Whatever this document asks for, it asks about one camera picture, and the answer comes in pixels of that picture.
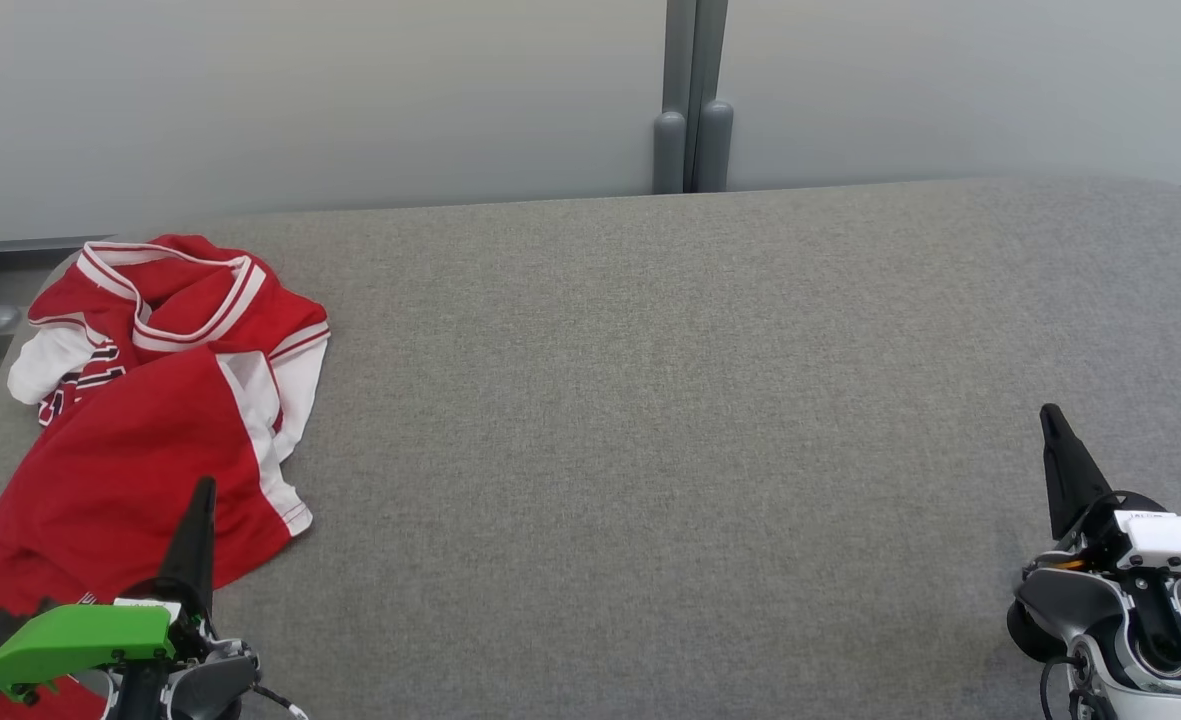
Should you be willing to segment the red Bulls 23 jersey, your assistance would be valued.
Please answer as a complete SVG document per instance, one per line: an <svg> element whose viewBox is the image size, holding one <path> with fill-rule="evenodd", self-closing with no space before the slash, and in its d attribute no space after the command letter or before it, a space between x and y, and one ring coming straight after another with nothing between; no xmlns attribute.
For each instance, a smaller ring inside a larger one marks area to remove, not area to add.
<svg viewBox="0 0 1181 720"><path fill-rule="evenodd" d="M331 333L324 306L288 290L265 260L200 234L89 242L27 319L34 334L11 365L8 388L43 423L79 392L162 356L252 352L276 386L279 459L305 433Z"/></svg>

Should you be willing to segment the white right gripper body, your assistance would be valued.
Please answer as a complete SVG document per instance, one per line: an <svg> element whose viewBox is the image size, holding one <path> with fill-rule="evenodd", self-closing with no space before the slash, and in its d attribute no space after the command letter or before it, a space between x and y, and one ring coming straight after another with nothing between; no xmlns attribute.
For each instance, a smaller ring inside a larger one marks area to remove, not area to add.
<svg viewBox="0 0 1181 720"><path fill-rule="evenodd" d="M1117 510L1114 521L1124 542L1120 568L1181 572L1181 515Z"/></svg>

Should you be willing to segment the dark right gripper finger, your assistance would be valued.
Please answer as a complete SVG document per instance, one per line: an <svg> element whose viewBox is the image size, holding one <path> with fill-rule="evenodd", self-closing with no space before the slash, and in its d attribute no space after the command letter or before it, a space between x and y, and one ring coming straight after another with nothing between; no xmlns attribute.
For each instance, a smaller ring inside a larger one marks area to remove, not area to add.
<svg viewBox="0 0 1181 720"><path fill-rule="evenodd" d="M1056 404L1040 407L1043 464L1052 538L1098 536L1117 508L1114 489Z"/></svg>

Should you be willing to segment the red shorts white stripe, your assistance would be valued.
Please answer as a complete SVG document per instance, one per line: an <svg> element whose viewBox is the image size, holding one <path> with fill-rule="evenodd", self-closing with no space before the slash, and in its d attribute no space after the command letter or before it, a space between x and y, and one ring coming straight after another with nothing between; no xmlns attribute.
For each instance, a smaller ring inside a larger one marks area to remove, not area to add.
<svg viewBox="0 0 1181 720"><path fill-rule="evenodd" d="M197 347L123 378L106 364L66 375L0 497L0 609L109 603L155 577L203 478L213 587L282 552L314 521L282 467L314 410L325 351Z"/></svg>

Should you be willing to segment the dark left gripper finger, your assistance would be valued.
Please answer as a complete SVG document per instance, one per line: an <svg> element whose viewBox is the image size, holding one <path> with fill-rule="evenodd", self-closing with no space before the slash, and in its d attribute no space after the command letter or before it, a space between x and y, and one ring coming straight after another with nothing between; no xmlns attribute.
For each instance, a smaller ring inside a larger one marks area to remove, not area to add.
<svg viewBox="0 0 1181 720"><path fill-rule="evenodd" d="M214 477L197 480L154 580L162 597L188 611L213 610L216 491Z"/></svg>

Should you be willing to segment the grey round-capped partition post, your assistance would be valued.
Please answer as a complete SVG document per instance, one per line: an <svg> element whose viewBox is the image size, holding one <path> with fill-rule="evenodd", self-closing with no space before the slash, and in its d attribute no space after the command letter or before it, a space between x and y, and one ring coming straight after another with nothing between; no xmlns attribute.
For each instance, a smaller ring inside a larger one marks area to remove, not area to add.
<svg viewBox="0 0 1181 720"><path fill-rule="evenodd" d="M651 191L681 194L686 183L687 114L698 0L666 0L663 100L653 122Z"/></svg>
<svg viewBox="0 0 1181 720"><path fill-rule="evenodd" d="M696 1L689 118L692 194L717 194L727 188L735 110L718 97L727 9L730 0Z"/></svg>

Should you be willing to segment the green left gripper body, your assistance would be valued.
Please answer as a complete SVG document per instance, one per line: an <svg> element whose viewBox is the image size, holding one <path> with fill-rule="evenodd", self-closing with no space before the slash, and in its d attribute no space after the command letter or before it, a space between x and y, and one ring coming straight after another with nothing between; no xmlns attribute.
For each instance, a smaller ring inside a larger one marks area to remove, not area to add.
<svg viewBox="0 0 1181 720"><path fill-rule="evenodd" d="M24 621L0 644L0 690L19 701L18 685L50 685L98 667L169 659L175 621L175 603L56 606Z"/></svg>

